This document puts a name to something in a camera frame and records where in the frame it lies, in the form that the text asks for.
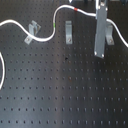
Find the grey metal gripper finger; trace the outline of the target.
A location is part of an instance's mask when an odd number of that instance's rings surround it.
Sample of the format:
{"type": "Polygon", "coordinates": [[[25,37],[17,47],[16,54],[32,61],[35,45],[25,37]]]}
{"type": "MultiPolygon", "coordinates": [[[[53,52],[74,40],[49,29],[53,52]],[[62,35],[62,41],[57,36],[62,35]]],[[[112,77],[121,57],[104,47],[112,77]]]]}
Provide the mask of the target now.
{"type": "Polygon", "coordinates": [[[96,0],[96,20],[94,55],[103,58],[106,35],[107,0],[96,0]]]}

